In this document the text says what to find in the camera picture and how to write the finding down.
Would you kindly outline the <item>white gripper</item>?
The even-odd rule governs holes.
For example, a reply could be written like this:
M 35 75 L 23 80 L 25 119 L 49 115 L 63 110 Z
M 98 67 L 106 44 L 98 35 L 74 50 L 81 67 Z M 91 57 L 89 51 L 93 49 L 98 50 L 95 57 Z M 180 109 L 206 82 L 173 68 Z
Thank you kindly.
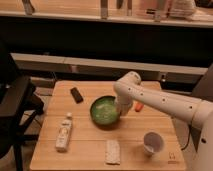
M 125 117 L 128 115 L 129 110 L 131 109 L 133 105 L 133 100 L 129 96 L 118 94 L 116 96 L 115 104 L 116 104 L 116 109 L 120 114 L 120 117 Z

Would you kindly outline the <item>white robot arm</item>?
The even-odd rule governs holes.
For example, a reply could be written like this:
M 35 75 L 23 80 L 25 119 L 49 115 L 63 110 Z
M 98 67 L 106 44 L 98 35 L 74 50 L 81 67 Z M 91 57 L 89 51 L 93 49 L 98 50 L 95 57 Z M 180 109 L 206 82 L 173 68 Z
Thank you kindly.
M 139 101 L 199 129 L 193 171 L 213 171 L 213 102 L 143 87 L 140 75 L 134 71 L 118 79 L 113 89 L 116 109 L 121 115 L 129 112 L 133 101 Z

